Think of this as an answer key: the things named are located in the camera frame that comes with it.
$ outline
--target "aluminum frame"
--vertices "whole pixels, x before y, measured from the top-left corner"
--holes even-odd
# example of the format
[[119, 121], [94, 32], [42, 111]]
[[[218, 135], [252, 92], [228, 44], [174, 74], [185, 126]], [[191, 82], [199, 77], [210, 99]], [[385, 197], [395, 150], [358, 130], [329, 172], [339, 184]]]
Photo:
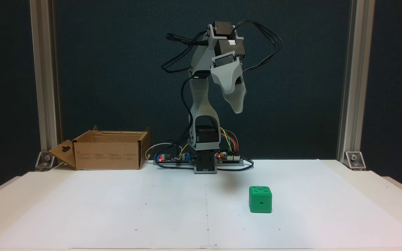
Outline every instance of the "aluminum frame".
[[62, 142], [53, 0], [30, 0], [41, 151]]
[[337, 160], [360, 151], [375, 0], [352, 0]]

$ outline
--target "table surface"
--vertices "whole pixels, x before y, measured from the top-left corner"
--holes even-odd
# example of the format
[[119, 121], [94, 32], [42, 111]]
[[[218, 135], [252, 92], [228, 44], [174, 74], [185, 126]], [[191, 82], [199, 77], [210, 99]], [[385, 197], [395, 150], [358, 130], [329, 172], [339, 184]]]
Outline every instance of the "table surface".
[[[336, 160], [323, 160], [323, 162], [402, 224], [401, 184], [393, 180], [386, 180], [372, 171], [351, 171]], [[74, 170], [68, 167], [56, 167], [49, 172], [31, 172], [0, 189], [0, 233], [10, 227], [13, 222], [36, 203], [40, 202], [49, 191], [57, 187], [73, 172]], [[354, 249], [327, 249], [327, 251], [333, 250]], [[402, 248], [357, 250], [399, 251]]]

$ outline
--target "open cardboard box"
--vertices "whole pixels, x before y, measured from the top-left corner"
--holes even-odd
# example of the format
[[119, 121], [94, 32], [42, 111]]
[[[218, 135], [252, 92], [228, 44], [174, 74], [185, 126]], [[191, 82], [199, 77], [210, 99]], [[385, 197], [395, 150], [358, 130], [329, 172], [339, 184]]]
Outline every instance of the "open cardboard box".
[[76, 170], [139, 169], [151, 144], [144, 132], [99, 131], [97, 126], [49, 152]]

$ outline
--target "black cable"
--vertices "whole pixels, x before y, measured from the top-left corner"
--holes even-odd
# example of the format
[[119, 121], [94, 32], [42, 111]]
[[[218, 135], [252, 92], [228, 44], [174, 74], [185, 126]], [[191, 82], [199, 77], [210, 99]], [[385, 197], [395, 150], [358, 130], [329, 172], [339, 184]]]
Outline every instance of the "black cable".
[[183, 137], [184, 137], [186, 134], [188, 134], [188, 132], [189, 132], [189, 130], [190, 130], [190, 127], [192, 127], [192, 125], [193, 125], [193, 116], [192, 116], [192, 112], [190, 111], [190, 108], [188, 107], [188, 105], [187, 105], [187, 103], [185, 102], [185, 99], [184, 99], [184, 87], [185, 87], [185, 84], [187, 84], [187, 82], [188, 82], [189, 80], [191, 80], [192, 78], [194, 78], [194, 77], [195, 77], [195, 76], [192, 75], [190, 78], [187, 78], [187, 79], [184, 81], [184, 83], [182, 84], [182, 86], [181, 86], [181, 100], [182, 100], [182, 103], [183, 103], [184, 106], [185, 106], [185, 109], [187, 109], [187, 111], [188, 111], [188, 114], [189, 114], [189, 116], [190, 116], [190, 121], [189, 121], [188, 125], [186, 126], [184, 132], [182, 133], [181, 137], [180, 137], [179, 140], [177, 141], [177, 144], [178, 144], [178, 145], [181, 143], [181, 141], [183, 141]]
[[263, 64], [266, 64], [267, 62], [269, 62], [269, 60], [270, 60], [278, 51], [280, 51], [280, 49], [281, 49], [282, 46], [283, 46], [283, 41], [281, 40], [281, 38], [280, 38], [278, 35], [276, 35], [273, 31], [271, 31], [270, 29], [268, 29], [268, 28], [265, 27], [264, 25], [262, 25], [262, 24], [260, 24], [260, 23], [258, 23], [258, 22], [252, 21], [252, 20], [244, 20], [244, 21], [239, 22], [239, 23], [233, 28], [232, 32], [230, 33], [230, 37], [231, 37], [232, 39], [234, 39], [234, 38], [235, 38], [235, 31], [236, 31], [236, 29], [237, 29], [239, 26], [241, 26], [241, 25], [243, 25], [243, 24], [246, 24], [246, 23], [252, 23], [252, 24], [254, 24], [255, 27], [257, 27], [257, 29], [273, 44], [273, 46], [274, 46], [274, 52], [271, 53], [269, 56], [265, 57], [265, 58], [264, 58], [262, 61], [260, 61], [258, 64], [256, 64], [256, 65], [254, 65], [254, 66], [252, 66], [252, 67], [249, 67], [249, 68], [243, 70], [243, 73], [245, 73], [245, 72], [247, 72], [247, 71], [250, 71], [250, 70], [253, 70], [253, 69], [256, 69], [256, 68], [262, 66]]
[[[199, 37], [201, 37], [202, 35], [204, 35], [206, 32], [205, 31], [201, 31], [199, 32], [194, 38], [193, 40], [198, 40]], [[178, 62], [180, 59], [182, 59], [183, 57], [185, 57], [185, 55], [187, 55], [191, 49], [194, 47], [195, 45], [189, 45], [187, 46], [186, 49], [184, 49], [184, 51], [182, 51], [181, 53], [179, 53], [177, 56], [171, 58], [170, 60], [168, 60], [167, 62], [163, 63], [161, 65], [161, 69], [163, 69], [164, 71], [166, 71], [167, 73], [180, 73], [182, 71], [188, 70], [190, 69], [190, 66], [182, 68], [182, 69], [178, 69], [178, 70], [168, 70], [168, 68], [173, 65], [174, 63]]]
[[185, 45], [200, 45], [200, 46], [207, 46], [209, 44], [209, 42], [207, 40], [204, 41], [197, 41], [195, 38], [191, 39], [191, 38], [186, 38], [180, 35], [175, 35], [173, 33], [167, 33], [167, 35], [165, 36], [166, 39], [171, 40], [171, 41], [179, 41]]

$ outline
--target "green die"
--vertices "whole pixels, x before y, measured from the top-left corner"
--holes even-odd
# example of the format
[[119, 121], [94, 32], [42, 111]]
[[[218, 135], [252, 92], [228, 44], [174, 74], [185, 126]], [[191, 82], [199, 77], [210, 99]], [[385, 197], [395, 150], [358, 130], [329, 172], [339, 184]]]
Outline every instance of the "green die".
[[273, 194], [269, 187], [249, 187], [249, 209], [252, 213], [273, 211]]

